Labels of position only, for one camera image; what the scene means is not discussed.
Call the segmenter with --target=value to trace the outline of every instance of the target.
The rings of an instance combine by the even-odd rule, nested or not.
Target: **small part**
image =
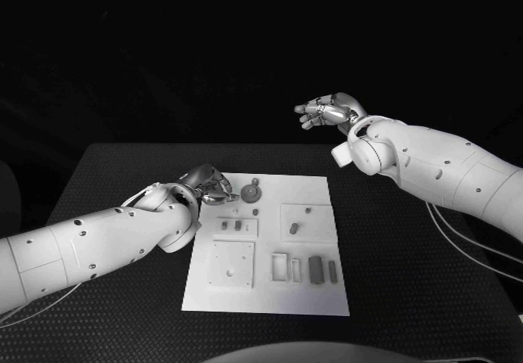
[[[258,187],[260,181],[255,178],[253,180],[253,184],[245,185],[243,187],[243,190],[240,192],[240,196],[243,197],[243,201],[245,203],[255,203],[260,201],[260,198],[263,197],[263,191]]]
[[[292,282],[294,284],[302,283],[300,260],[299,259],[292,259]]]
[[[336,264],[335,261],[329,261],[329,273],[330,273],[330,282],[338,284],[338,275],[336,275]]]
[[[271,263],[271,280],[274,282],[287,282],[287,254],[273,253]]]
[[[292,234],[297,233],[297,223],[293,223],[290,232],[292,232]]]
[[[312,284],[320,285],[325,283],[325,264],[320,256],[309,258],[309,272],[312,275]]]

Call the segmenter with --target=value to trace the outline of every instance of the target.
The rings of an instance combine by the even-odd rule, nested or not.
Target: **black background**
[[[428,30],[423,18],[397,31],[398,19],[356,26],[336,9],[254,13],[91,6],[5,22],[0,159],[21,183],[22,229],[47,223],[91,143],[243,142],[247,152],[248,143],[342,143],[335,128],[302,130],[293,112],[336,92],[523,166],[519,26],[440,17]],[[480,240],[521,255],[513,238],[467,220]],[[521,284],[500,279],[523,311]]]

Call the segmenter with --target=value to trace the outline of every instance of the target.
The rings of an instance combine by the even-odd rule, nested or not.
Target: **robotic hand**
[[[169,253],[183,248],[201,227],[199,198],[217,206],[240,199],[231,192],[227,177],[205,164],[122,207],[0,239],[0,314],[133,264],[156,245]]]
[[[369,116],[338,93],[294,107],[302,127],[338,125],[348,141],[333,149],[340,167],[394,179],[428,203],[476,216],[523,242],[523,170],[469,140],[397,119]]]

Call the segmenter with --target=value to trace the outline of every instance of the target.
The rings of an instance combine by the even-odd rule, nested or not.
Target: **white robotic arm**
[[[483,219],[523,242],[523,170],[450,133],[369,116],[339,93],[296,107],[303,128],[338,125],[348,141],[333,149],[340,167],[391,177],[400,188],[437,206]]]
[[[201,227],[198,198],[209,205],[240,199],[208,164],[178,183],[156,183],[145,192],[133,207],[101,210],[0,239],[0,314],[133,264],[156,245],[178,251]]]

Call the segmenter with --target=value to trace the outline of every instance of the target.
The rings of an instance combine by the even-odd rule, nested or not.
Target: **black table surface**
[[[0,330],[0,361],[198,362],[250,346],[312,340],[427,360],[521,361],[523,327],[495,273],[454,249],[426,203],[388,177],[338,167],[335,146],[94,144],[48,224],[122,205],[147,185],[175,182],[204,163],[224,172],[328,176],[351,317],[183,312],[191,243],[172,254],[156,248],[36,318]],[[462,214],[443,213],[473,237]],[[479,248],[453,239],[486,262]],[[44,297],[18,316],[64,294]]]

